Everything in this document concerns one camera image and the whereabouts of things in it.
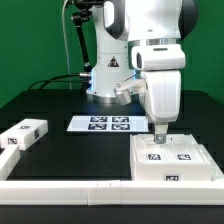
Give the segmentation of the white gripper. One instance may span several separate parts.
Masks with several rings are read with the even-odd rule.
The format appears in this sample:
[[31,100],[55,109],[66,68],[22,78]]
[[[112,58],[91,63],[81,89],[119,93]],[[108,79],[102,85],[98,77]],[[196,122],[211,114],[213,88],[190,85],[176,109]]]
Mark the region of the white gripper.
[[[168,123],[175,122],[179,115],[181,74],[178,70],[142,72],[141,78],[145,81],[145,92],[139,95],[140,102],[149,121],[155,123],[155,142],[164,144]],[[164,123],[162,131],[158,123]]]

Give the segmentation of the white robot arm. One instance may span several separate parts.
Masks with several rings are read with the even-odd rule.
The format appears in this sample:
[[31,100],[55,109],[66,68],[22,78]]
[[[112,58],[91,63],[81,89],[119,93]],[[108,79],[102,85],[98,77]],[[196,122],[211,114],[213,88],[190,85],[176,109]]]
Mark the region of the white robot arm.
[[99,102],[128,104],[137,94],[154,141],[166,142],[168,124],[177,120],[181,74],[186,58],[180,41],[198,21],[197,0],[67,0],[77,33],[92,20],[97,63],[89,62],[80,42],[84,69],[90,77],[87,96]]

